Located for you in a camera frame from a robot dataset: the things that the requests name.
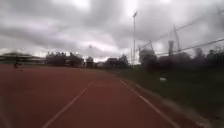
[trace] cloudy sky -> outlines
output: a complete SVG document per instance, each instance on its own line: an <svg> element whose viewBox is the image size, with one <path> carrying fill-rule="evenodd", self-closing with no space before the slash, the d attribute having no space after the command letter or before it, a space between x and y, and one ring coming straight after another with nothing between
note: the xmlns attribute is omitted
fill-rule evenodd
<svg viewBox="0 0 224 128"><path fill-rule="evenodd" d="M157 40L161 35L204 15L208 17L178 31L181 46L223 37L223 24L214 14L223 5L224 0L0 0L0 53L129 56L135 11L136 47L153 40L157 53L166 52L173 36Z"/></svg>

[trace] street lamp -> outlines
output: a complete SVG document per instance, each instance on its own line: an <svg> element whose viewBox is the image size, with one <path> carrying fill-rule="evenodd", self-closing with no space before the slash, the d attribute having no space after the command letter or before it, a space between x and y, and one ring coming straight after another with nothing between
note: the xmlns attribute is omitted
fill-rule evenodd
<svg viewBox="0 0 224 128"><path fill-rule="evenodd" d="M135 12L133 15L133 19L134 19L134 48L133 48L133 62L132 62L133 67L135 62L135 17L136 16L137 16L137 12Z"/></svg>

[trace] running track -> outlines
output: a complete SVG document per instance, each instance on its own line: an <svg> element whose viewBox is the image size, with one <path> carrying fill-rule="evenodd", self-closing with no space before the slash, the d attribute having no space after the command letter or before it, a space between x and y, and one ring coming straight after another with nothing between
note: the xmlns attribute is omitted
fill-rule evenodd
<svg viewBox="0 0 224 128"><path fill-rule="evenodd" d="M105 71L1 65L0 85L7 128L178 127Z"/></svg>

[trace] person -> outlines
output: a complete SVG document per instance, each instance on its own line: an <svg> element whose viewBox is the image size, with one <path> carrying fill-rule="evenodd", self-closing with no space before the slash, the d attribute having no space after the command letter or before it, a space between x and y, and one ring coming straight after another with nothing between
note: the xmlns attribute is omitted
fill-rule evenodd
<svg viewBox="0 0 224 128"><path fill-rule="evenodd" d="M15 57L15 63L14 63L14 68L15 68L15 69L18 68L18 64L19 64L19 57L16 56L16 57Z"/></svg>

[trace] grass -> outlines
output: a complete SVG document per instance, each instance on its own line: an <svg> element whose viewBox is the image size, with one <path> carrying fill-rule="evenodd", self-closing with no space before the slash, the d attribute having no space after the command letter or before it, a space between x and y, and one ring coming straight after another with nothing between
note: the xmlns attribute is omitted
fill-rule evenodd
<svg viewBox="0 0 224 128"><path fill-rule="evenodd" d="M224 68L197 71L125 69L116 72L146 89L190 107L214 124L224 121ZM167 79L161 82L160 77Z"/></svg>

